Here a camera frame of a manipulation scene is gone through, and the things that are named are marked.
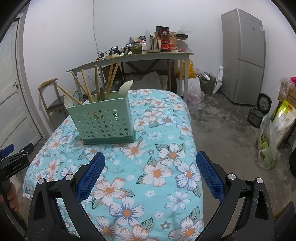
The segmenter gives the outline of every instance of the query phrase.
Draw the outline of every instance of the silver refrigerator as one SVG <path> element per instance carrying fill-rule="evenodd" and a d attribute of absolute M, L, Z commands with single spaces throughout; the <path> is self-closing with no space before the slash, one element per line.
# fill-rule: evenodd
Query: silver refrigerator
<path fill-rule="evenodd" d="M 233 103 L 256 105 L 265 66 L 262 22 L 240 9 L 224 13 L 221 18 L 224 67 L 221 92 Z"/>

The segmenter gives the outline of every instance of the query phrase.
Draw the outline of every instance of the metal screw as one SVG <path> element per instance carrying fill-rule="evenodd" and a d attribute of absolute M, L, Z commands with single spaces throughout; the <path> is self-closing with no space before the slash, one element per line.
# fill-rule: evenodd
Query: metal screw
<path fill-rule="evenodd" d="M 234 180 L 235 178 L 236 178 L 236 176 L 234 175 L 234 174 L 228 174 L 228 178 L 230 179 L 230 180 Z"/>
<path fill-rule="evenodd" d="M 39 184 L 42 184 L 42 183 L 44 183 L 44 181 L 45 181 L 44 178 L 40 178 L 40 179 L 38 180 L 38 183 L 39 183 Z"/>
<path fill-rule="evenodd" d="M 257 183 L 263 183 L 263 180 L 261 178 L 256 179 Z"/>
<path fill-rule="evenodd" d="M 72 174 L 68 174 L 67 176 L 66 176 L 66 180 L 67 181 L 70 181 L 70 180 L 72 180 L 73 179 L 73 175 Z"/>

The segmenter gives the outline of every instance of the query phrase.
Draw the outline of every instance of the human hand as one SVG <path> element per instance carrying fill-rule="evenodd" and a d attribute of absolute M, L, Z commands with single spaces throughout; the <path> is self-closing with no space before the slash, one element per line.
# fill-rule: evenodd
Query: human hand
<path fill-rule="evenodd" d="M 13 209 L 15 212 L 20 209 L 20 205 L 18 203 L 18 196 L 16 194 L 15 185 L 11 183 L 10 189 L 7 193 L 7 199 L 9 200 L 9 207 Z M 3 203 L 3 196 L 0 194 L 0 203 Z"/>

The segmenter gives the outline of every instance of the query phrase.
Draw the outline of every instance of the white spoon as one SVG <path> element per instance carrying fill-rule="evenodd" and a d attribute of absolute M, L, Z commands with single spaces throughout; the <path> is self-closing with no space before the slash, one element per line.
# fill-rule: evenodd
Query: white spoon
<path fill-rule="evenodd" d="M 126 96 L 126 94 L 128 93 L 129 89 L 131 88 L 133 84 L 133 80 L 130 80 L 128 82 L 125 82 L 118 91 L 118 97 L 119 98 L 124 98 Z"/>

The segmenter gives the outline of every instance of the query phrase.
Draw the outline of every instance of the door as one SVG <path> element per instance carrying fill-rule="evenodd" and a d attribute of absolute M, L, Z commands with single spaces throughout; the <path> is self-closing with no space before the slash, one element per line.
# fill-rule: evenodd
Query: door
<path fill-rule="evenodd" d="M 0 148 L 13 144 L 15 153 L 41 135 L 34 124 L 20 87 L 16 63 L 18 21 L 12 23 L 0 43 Z"/>
<path fill-rule="evenodd" d="M 245 11 L 238 11 L 241 24 L 241 53 L 239 59 L 263 67 L 265 35 L 262 22 Z"/>
<path fill-rule="evenodd" d="M 256 105 L 261 90 L 263 67 L 239 61 L 239 76 L 234 103 Z"/>

